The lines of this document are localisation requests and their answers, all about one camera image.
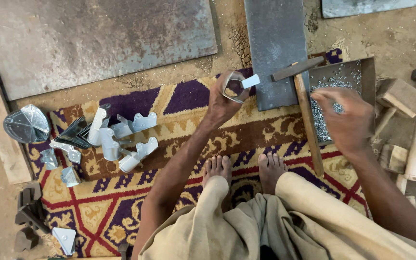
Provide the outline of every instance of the carpet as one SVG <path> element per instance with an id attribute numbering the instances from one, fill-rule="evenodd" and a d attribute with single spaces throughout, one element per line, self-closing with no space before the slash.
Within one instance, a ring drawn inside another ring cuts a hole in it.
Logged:
<path id="1" fill-rule="evenodd" d="M 252 75 L 251 69 L 240 72 L 246 77 Z M 135 150 L 133 146 L 137 142 L 146 143 L 149 137 L 156 137 L 159 142 L 159 148 L 130 174 L 120 171 L 118 161 L 105 160 L 101 148 L 81 150 L 80 164 L 71 163 L 56 149 L 60 167 L 46 170 L 39 153 L 49 148 L 49 141 L 27 145 L 35 177 L 43 188 L 49 226 L 77 231 L 75 256 L 118 256 L 117 247 L 121 243 L 134 244 L 142 201 L 159 170 L 188 140 L 205 115 L 209 86 L 218 76 L 134 91 L 48 113 L 52 123 L 50 139 L 80 116 L 91 122 L 97 107 L 106 103 L 112 104 L 111 124 L 118 123 L 117 113 L 133 119 L 136 113 L 147 116 L 153 111 L 158 119 L 158 126 L 130 136 L 133 143 L 127 147 L 129 150 Z M 234 118 L 213 133 L 175 210 L 197 203 L 202 192 L 202 166 L 205 158 L 215 155 L 228 155 L 233 163 L 233 206 L 253 198 L 262 191 L 257 158 L 269 151 L 283 156 L 291 171 L 361 214 L 367 214 L 357 176 L 354 170 L 346 168 L 347 161 L 334 145 L 321 147 L 325 174 L 320 178 L 315 176 L 299 106 L 259 112 L 254 92 Z M 72 165 L 84 182 L 67 188 L 60 179 L 61 170 Z M 49 236 L 45 239 L 53 243 L 51 255 L 63 255 L 58 241 Z"/>

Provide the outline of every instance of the cut metal part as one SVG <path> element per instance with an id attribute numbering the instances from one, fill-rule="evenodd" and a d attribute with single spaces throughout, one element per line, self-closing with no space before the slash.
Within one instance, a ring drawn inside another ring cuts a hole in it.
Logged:
<path id="1" fill-rule="evenodd" d="M 140 113 L 137 113 L 134 115 L 134 121 L 127 120 L 118 114 L 117 119 L 121 123 L 114 124 L 111 128 L 115 137 L 118 139 L 157 125 L 157 114 L 154 112 L 150 112 L 147 117 L 143 117 Z"/>
<path id="2" fill-rule="evenodd" d="M 88 127 L 88 124 L 86 123 L 85 117 L 80 117 L 73 121 L 73 123 L 69 125 L 64 132 L 54 138 L 54 141 L 73 145 L 80 149 L 88 149 L 91 147 L 91 144 L 80 136 L 80 133 L 82 133 L 83 129 L 86 127 Z"/>
<path id="3" fill-rule="evenodd" d="M 67 188 L 73 187 L 81 183 L 77 172 L 73 166 L 67 167 L 62 170 L 61 180 L 66 184 Z"/>
<path id="4" fill-rule="evenodd" d="M 46 149 L 40 154 L 42 155 L 41 162 L 46 164 L 46 170 L 54 170 L 59 167 L 53 148 Z"/>
<path id="5" fill-rule="evenodd" d="M 10 113 L 3 121 L 6 133 L 21 143 L 43 142 L 49 138 L 51 124 L 39 108 L 29 104 Z"/>
<path id="6" fill-rule="evenodd" d="M 88 142 L 90 144 L 95 145 L 95 146 L 101 145 L 99 129 L 103 127 L 103 124 L 105 122 L 108 125 L 109 123 L 108 118 L 110 117 L 110 115 L 108 115 L 107 111 L 111 107 L 112 105 L 107 103 L 97 108 L 96 115 L 94 116 L 94 120 L 92 121 L 91 127 L 89 129 L 89 134 L 88 134 Z"/>
<path id="7" fill-rule="evenodd" d="M 66 152 L 66 156 L 68 159 L 73 163 L 80 163 L 81 162 L 81 152 L 75 150 L 75 148 L 69 144 L 65 143 L 58 143 L 54 140 L 51 141 L 49 144 L 52 148 L 58 148 Z"/>
<path id="8" fill-rule="evenodd" d="M 126 156 L 121 159 L 118 164 L 120 169 L 125 173 L 132 171 L 143 159 L 145 159 L 149 154 L 158 148 L 157 138 L 151 137 L 147 143 L 138 143 L 136 145 L 137 152 L 128 151 L 121 148 L 120 152 L 126 154 Z"/>
<path id="9" fill-rule="evenodd" d="M 104 158 L 108 161 L 118 160 L 121 157 L 120 143 L 118 140 L 113 139 L 114 133 L 112 128 L 101 128 L 99 132 Z"/>
<path id="10" fill-rule="evenodd" d="M 57 238 L 66 255 L 73 255 L 75 252 L 76 236 L 74 229 L 55 227 L 52 229 L 52 235 Z"/>

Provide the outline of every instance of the hand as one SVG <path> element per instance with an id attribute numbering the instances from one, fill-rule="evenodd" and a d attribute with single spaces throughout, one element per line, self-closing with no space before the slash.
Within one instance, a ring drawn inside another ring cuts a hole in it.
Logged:
<path id="1" fill-rule="evenodd" d="M 355 90 L 327 87 L 311 94 L 324 113 L 324 120 L 335 145 L 349 160 L 371 151 L 367 137 L 373 121 L 373 106 L 363 101 Z M 329 99 L 343 106 L 341 114 L 333 110 Z"/>
<path id="2" fill-rule="evenodd" d="M 228 99 L 222 95 L 223 86 L 225 86 L 228 80 L 233 76 L 238 77 L 238 72 L 228 70 L 221 74 L 215 84 L 211 86 L 209 93 L 209 104 L 208 111 L 203 119 L 204 123 L 208 127 L 217 129 L 222 126 L 225 122 L 231 119 L 235 113 L 242 107 L 242 104 L 237 103 L 233 100 Z M 245 90 L 242 96 L 248 97 L 250 89 Z"/>

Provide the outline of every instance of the pile of rivets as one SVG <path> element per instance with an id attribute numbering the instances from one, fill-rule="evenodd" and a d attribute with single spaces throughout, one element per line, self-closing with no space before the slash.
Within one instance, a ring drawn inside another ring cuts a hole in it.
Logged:
<path id="1" fill-rule="evenodd" d="M 357 68 L 360 68 L 359 65 L 361 64 L 361 61 L 356 62 Z M 335 77 L 329 77 L 327 82 L 323 82 L 325 80 L 325 77 L 322 78 L 322 80 L 318 81 L 317 86 L 311 86 L 311 92 L 315 91 L 318 88 L 322 87 L 344 87 L 344 88 L 351 88 L 354 89 L 361 95 L 361 71 L 357 68 L 353 68 L 351 71 L 351 76 L 353 77 L 355 81 L 355 86 L 351 84 L 349 81 L 343 81 L 346 79 L 345 76 L 338 76 L 338 74 L 341 73 L 341 68 L 338 68 L 338 71 L 334 70 L 333 73 L 335 74 Z M 327 126 L 324 121 L 324 114 L 322 113 L 322 109 L 320 108 L 319 104 L 311 97 L 311 110 L 312 115 L 314 116 L 314 127 L 316 129 L 317 134 L 317 140 L 319 143 L 331 141 L 332 138 L 330 137 L 330 134 L 328 133 Z M 343 106 L 334 103 L 333 104 L 333 110 L 337 113 L 344 112 Z"/>

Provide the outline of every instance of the dusty ground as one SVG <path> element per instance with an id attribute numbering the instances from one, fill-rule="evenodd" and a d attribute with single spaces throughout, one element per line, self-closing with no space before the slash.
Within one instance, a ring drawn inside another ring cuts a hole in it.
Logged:
<path id="1" fill-rule="evenodd" d="M 351 59 L 376 56 L 377 75 L 398 77 L 414 84 L 410 80 L 410 74 L 416 68 L 416 7 L 323 20 L 320 1 L 304 0 L 304 2 L 309 54 L 325 51 L 338 38 L 345 38 Z M 144 90 L 161 84 L 214 75 L 228 68 L 249 66 L 243 1 L 214 0 L 210 3 L 214 25 L 217 28 L 218 54 L 24 98 L 11 102 L 11 109 L 34 104 L 43 111 L 51 111 L 59 107 Z M 410 145 L 413 124 L 413 120 L 399 117 L 392 119 L 381 135 L 382 142 L 407 148 Z M 15 233 L 21 228 L 13 223 L 18 190 L 20 186 L 8 185 L 0 162 L 0 260 L 16 258 L 31 260 L 47 255 L 47 250 L 43 246 L 37 246 L 30 252 L 13 252 Z M 407 193 L 416 196 L 416 183 L 408 184 Z"/>

